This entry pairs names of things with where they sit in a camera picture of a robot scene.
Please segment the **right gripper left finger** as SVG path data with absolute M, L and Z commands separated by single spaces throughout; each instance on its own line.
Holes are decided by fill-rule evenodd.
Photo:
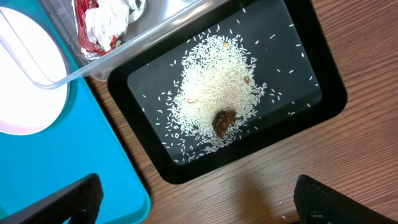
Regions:
M 2 218 L 1 224 L 95 223 L 103 197 L 100 177 L 92 173 Z

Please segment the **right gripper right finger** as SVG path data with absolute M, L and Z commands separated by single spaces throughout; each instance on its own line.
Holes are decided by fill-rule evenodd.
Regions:
M 307 175 L 298 177 L 294 204 L 304 224 L 397 224 Z

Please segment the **brown food lump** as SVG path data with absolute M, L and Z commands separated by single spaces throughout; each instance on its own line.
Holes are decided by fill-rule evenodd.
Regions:
M 218 138 L 223 139 L 228 127 L 231 126 L 234 119 L 236 117 L 236 112 L 234 110 L 229 111 L 220 111 L 216 114 L 212 127 L 215 131 L 215 134 Z

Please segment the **large white plate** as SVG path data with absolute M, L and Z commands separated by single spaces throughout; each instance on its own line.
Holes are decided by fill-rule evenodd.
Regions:
M 49 127 L 62 112 L 68 86 L 46 90 L 67 76 L 56 43 L 34 20 L 1 8 L 1 132 L 29 135 Z

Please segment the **red snack wrapper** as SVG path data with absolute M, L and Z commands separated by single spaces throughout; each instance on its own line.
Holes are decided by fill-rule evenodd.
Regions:
M 98 41 L 91 42 L 88 38 L 85 12 L 88 9 L 98 8 L 97 0 L 75 0 L 72 1 L 73 12 L 75 15 L 76 31 L 77 31 L 77 44 L 80 48 L 80 55 L 87 60 L 97 59 L 111 50 L 119 47 L 122 44 L 121 38 L 113 36 L 110 43 L 110 50 L 100 45 Z

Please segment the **pile of rice grains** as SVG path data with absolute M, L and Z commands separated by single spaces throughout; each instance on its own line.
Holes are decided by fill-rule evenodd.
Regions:
M 256 1 L 128 78 L 171 161 L 187 164 L 318 103 L 318 80 L 283 1 Z M 236 117 L 223 139 L 212 122 Z

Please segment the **white tissue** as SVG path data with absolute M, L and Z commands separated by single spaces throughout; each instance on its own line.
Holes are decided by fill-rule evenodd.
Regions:
M 126 34 L 129 24 L 136 22 L 146 8 L 146 0 L 99 0 L 85 12 L 88 40 L 105 52 L 113 40 Z

